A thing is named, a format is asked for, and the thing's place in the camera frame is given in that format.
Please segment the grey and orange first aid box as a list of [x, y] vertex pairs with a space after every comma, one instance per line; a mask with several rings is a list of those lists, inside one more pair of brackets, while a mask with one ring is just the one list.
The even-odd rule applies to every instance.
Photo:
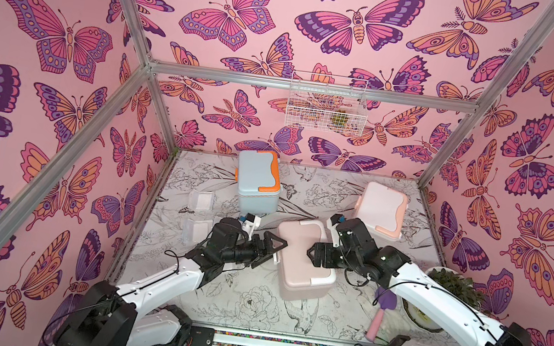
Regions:
[[275, 213], [282, 191], [278, 155], [273, 151], [243, 150], [238, 161], [235, 177], [240, 213]]

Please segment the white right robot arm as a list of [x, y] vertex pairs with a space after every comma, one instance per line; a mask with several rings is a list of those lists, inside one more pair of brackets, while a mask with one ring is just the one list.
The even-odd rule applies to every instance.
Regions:
[[[460, 346], [531, 346], [529, 332], [517, 323], [507, 326], [487, 317], [441, 287], [399, 249], [377, 247], [360, 219], [336, 214], [328, 229], [333, 240], [306, 251], [314, 266], [347, 269], [375, 282], [381, 295], [395, 294], [414, 305]], [[387, 346], [425, 345], [401, 335]]]

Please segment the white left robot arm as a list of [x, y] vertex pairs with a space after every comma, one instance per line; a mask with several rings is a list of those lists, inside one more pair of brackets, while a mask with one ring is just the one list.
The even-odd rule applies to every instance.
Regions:
[[171, 300], [214, 281], [228, 265], [259, 267], [288, 241], [253, 224], [222, 218], [186, 254], [168, 251], [174, 265], [132, 283], [108, 280], [90, 287], [75, 309], [50, 325], [47, 346], [185, 346], [193, 323]]

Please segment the pink first aid box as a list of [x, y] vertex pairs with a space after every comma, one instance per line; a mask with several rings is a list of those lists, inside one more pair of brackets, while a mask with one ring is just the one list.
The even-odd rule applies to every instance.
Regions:
[[335, 271], [316, 268], [307, 255], [316, 243], [328, 242], [322, 222], [287, 220], [278, 225], [277, 235], [288, 243], [274, 257], [282, 299], [293, 302], [326, 297], [336, 283]]

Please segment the white and peach first aid box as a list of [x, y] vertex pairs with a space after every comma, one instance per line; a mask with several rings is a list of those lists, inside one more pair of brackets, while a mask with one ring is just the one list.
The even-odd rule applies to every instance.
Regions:
[[377, 182], [370, 182], [357, 199], [353, 216], [360, 219], [371, 234], [387, 240], [401, 238], [408, 196]]

